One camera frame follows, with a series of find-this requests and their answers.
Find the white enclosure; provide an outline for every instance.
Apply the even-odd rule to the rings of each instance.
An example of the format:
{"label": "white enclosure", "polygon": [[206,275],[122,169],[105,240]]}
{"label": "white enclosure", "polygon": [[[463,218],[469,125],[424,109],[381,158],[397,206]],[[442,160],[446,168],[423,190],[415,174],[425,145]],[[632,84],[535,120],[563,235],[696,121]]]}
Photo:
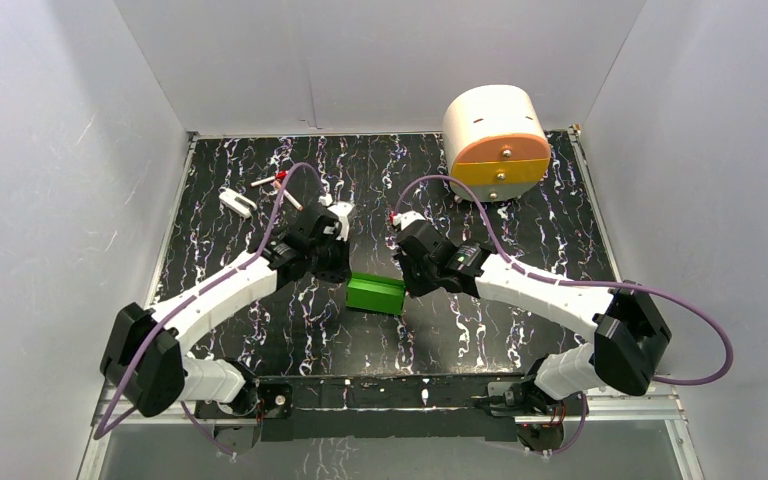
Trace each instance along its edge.
{"label": "white enclosure", "polygon": [[[768,2],[649,0],[584,124],[623,275],[720,319],[735,364],[682,388],[709,479],[768,478]],[[663,366],[712,373],[718,338],[667,309]]]}
{"label": "white enclosure", "polygon": [[[768,478],[768,2],[0,0],[0,479],[78,471],[187,132],[439,131],[491,83],[583,124],[623,275],[722,319],[734,370],[680,390],[693,440],[707,478]],[[662,370],[714,371],[663,309]]]}
{"label": "white enclosure", "polygon": [[546,128],[583,122],[644,0],[115,0],[203,135],[439,131],[517,85]]}
{"label": "white enclosure", "polygon": [[186,142],[111,1],[0,1],[0,479],[74,478]]}

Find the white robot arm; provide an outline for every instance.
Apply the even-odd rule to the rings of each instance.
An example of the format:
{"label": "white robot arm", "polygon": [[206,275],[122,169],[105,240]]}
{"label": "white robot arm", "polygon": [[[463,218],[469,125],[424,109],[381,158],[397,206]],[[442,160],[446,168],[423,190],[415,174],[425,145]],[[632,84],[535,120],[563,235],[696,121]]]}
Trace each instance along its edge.
{"label": "white robot arm", "polygon": [[[170,318],[127,380],[125,396],[151,417],[176,401],[212,400],[237,413],[257,403],[254,374],[234,359],[197,360],[187,352],[212,329],[246,305],[310,272],[339,283],[349,276],[349,223],[353,206],[330,195],[308,206],[291,228],[274,234],[258,258],[242,253],[229,265],[177,297],[143,310],[136,304],[116,317],[101,363],[119,384],[139,345],[161,319]],[[239,267],[248,262],[245,269]]]}
{"label": "white robot arm", "polygon": [[671,333],[652,299],[635,292],[634,284],[614,291],[552,285],[527,273],[566,279],[516,260],[508,263],[492,247],[473,240],[455,245],[417,212],[394,215],[392,223],[399,247],[395,258],[411,296],[442,287],[496,300],[556,322],[584,339],[577,348],[538,360],[521,389],[495,399],[497,408],[551,404],[606,385],[629,395],[646,393]]}

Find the marbled tabletop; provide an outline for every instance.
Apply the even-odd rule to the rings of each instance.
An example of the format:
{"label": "marbled tabletop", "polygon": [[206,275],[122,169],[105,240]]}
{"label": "marbled tabletop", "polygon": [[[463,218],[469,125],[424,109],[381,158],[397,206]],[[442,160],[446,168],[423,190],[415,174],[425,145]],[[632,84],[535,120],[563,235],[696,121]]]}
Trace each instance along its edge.
{"label": "marbled tabletop", "polygon": [[[491,227],[508,253],[525,263],[573,279],[612,279],[569,135],[547,136],[552,158],[546,176],[522,197],[489,205]],[[243,252],[264,230],[275,198],[273,187],[251,188],[250,182],[296,162],[312,164],[335,198],[355,204],[352,270],[400,277],[386,220],[411,180],[446,173],[440,135],[199,139],[156,299],[192,287]],[[288,189],[302,203],[312,201],[315,180],[304,172]],[[256,216],[244,220],[224,207],[221,187],[258,203]],[[456,204],[442,182],[417,188],[410,205],[452,239],[487,240],[477,209]],[[462,294],[407,298],[402,316],[350,310],[345,298],[345,285],[307,276],[237,312],[193,353],[237,358],[258,375],[511,372],[580,341],[530,312]]]}

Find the cylindrical container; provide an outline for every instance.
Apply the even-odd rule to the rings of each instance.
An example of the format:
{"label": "cylindrical container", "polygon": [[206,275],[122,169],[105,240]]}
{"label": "cylindrical container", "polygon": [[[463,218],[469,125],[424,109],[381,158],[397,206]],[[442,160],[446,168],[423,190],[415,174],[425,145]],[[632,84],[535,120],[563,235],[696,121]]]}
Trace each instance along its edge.
{"label": "cylindrical container", "polygon": [[482,202],[522,195],[549,167],[549,142],[531,99],[511,85],[476,87],[456,98],[443,117],[443,148],[449,175]]}

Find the green block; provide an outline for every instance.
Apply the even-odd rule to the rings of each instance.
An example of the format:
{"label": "green block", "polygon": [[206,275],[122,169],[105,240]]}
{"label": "green block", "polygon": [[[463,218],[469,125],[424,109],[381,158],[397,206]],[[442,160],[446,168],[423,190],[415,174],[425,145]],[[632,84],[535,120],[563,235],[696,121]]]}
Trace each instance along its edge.
{"label": "green block", "polygon": [[346,289],[346,306],[370,312],[401,315],[405,282],[395,278],[352,272]]}

